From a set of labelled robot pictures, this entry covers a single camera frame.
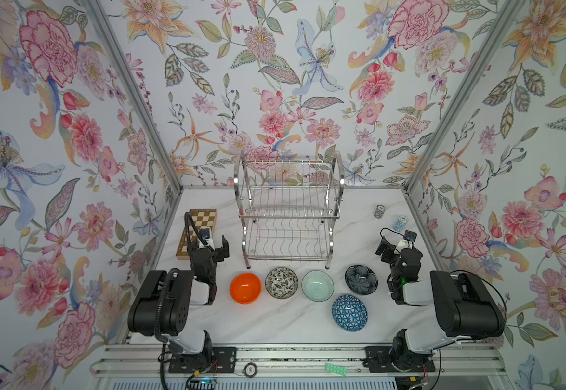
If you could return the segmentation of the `orange plastic bowl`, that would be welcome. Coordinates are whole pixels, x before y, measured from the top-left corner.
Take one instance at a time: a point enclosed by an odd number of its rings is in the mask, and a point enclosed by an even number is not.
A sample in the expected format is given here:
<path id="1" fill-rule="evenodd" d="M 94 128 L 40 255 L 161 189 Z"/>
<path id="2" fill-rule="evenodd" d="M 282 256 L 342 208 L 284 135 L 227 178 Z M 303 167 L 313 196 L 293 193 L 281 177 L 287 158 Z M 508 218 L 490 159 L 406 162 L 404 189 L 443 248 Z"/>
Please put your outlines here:
<path id="1" fill-rule="evenodd" d="M 255 302 L 261 295 L 262 281 L 252 273 L 243 273 L 236 276 L 229 286 L 229 294 L 234 300 L 242 305 Z"/>

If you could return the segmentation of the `black white patterned bowl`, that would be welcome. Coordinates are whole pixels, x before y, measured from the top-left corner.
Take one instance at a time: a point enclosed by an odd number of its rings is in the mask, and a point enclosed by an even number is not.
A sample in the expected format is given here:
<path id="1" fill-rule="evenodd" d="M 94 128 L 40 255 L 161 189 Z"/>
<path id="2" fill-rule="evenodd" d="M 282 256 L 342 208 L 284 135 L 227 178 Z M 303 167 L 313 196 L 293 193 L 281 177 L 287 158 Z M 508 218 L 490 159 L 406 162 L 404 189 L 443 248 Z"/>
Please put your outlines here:
<path id="1" fill-rule="evenodd" d="M 268 272 L 265 287 L 271 297 L 286 300 L 296 294 L 299 281 L 296 273 L 287 267 L 277 267 Z"/>

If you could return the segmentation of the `chrome two-tier dish rack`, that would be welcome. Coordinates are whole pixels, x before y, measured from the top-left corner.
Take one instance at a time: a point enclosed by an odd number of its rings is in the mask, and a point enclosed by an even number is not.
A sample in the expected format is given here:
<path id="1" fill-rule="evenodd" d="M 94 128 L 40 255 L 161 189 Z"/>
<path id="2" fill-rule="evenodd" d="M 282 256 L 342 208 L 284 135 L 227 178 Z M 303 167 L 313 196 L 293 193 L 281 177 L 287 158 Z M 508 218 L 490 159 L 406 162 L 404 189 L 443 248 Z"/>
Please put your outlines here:
<path id="1" fill-rule="evenodd" d="M 254 261 L 332 265 L 346 188 L 338 151 L 315 159 L 237 156 L 233 187 L 246 267 Z"/>

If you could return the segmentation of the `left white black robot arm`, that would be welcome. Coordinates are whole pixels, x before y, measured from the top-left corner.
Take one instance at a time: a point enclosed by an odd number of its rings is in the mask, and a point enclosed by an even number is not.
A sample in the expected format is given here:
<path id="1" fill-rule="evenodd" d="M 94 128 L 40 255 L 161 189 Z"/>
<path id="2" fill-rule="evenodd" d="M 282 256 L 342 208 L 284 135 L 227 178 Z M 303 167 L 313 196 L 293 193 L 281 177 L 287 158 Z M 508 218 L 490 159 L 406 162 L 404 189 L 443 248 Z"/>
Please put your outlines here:
<path id="1" fill-rule="evenodd" d="M 229 242 L 221 246 L 197 235 L 189 244 L 190 269 L 150 271 L 128 312 L 128 330 L 153 337 L 174 354 L 207 356 L 211 353 L 208 332 L 188 321 L 192 306 L 210 306 L 217 294 L 217 266 L 230 256 Z"/>

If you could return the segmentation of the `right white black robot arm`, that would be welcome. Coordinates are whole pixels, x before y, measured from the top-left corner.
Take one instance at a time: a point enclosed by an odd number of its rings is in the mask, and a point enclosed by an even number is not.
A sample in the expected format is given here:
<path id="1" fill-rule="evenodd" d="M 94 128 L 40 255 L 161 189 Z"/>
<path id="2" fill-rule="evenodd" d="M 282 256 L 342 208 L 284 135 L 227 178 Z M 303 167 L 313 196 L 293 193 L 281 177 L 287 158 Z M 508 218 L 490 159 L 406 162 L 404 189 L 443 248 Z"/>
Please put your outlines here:
<path id="1" fill-rule="evenodd" d="M 434 352 L 458 341 L 499 337 L 506 317 L 488 291 L 489 283 L 470 271 L 431 271 L 419 279 L 423 254 L 413 232 L 399 234 L 403 245 L 384 236 L 375 254 L 389 265 L 390 297 L 402 306 L 429 307 L 434 314 L 398 331 L 388 361 L 398 371 L 422 367 Z"/>

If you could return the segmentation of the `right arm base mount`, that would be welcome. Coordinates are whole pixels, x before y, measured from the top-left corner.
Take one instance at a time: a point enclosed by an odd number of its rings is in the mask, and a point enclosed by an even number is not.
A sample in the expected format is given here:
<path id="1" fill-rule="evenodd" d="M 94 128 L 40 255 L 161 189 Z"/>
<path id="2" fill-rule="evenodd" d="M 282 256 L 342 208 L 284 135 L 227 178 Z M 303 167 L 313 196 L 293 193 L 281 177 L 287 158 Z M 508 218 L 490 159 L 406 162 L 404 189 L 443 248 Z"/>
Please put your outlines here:
<path id="1" fill-rule="evenodd" d="M 416 373 L 436 371 L 431 354 L 416 354 L 404 348 L 393 352 L 389 345 L 367 346 L 364 348 L 365 359 L 362 361 L 371 373 Z"/>

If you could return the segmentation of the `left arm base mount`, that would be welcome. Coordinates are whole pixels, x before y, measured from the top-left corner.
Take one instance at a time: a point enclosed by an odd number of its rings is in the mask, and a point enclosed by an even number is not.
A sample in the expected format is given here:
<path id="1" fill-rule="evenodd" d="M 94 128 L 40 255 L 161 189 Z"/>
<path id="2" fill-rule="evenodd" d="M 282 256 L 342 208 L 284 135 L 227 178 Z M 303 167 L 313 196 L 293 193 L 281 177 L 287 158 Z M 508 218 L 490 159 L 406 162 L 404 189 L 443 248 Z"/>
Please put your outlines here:
<path id="1" fill-rule="evenodd" d="M 197 371 L 233 374 L 236 361 L 235 347 L 211 347 L 199 354 L 172 354 L 167 371 L 170 374 L 193 374 Z"/>

